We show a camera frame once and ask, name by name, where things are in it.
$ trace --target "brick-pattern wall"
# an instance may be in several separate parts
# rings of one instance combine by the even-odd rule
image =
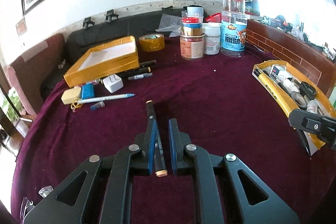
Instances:
[[[313,83],[316,85],[319,83],[321,72],[312,64],[290,50],[250,30],[247,30],[247,42],[258,47],[264,52],[271,52],[280,60],[287,61],[293,67],[297,68],[306,75]]]

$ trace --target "white pen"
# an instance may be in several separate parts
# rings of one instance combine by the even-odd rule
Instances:
[[[108,101],[108,100],[116,100],[116,99],[123,99],[128,97],[135,96],[134,93],[126,93],[126,94],[119,94],[119,95],[110,95],[110,96],[103,96],[103,97],[96,97],[96,98],[89,98],[89,99],[80,99],[77,101],[78,104],[86,104],[86,103],[95,103],[100,101]]]

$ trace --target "red armchair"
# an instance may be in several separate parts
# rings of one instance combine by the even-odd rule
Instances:
[[[37,115],[43,105],[41,83],[59,64],[65,45],[62,34],[56,34],[21,54],[7,67],[10,85],[19,95],[28,114]]]

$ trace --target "white power adapter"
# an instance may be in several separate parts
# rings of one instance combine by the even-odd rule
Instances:
[[[116,92],[124,86],[122,79],[118,75],[110,75],[104,78],[103,84],[111,93]]]

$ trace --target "small bottle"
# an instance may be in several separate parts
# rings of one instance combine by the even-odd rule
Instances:
[[[289,79],[285,79],[282,84],[285,87],[285,89],[288,90],[289,93],[292,93],[293,91],[300,93],[297,86],[293,82],[291,82]]]
[[[221,24],[214,22],[203,23],[202,31],[205,34],[204,54],[218,54],[221,47]]]
[[[92,105],[92,106],[90,107],[90,109],[91,109],[91,110],[95,110],[95,109],[97,109],[97,108],[104,107],[104,106],[105,106],[104,102],[103,102],[103,101],[100,101],[100,102],[95,103],[94,105]]]
[[[317,111],[318,111],[317,102],[315,100],[309,101],[307,104],[307,112],[317,114]]]

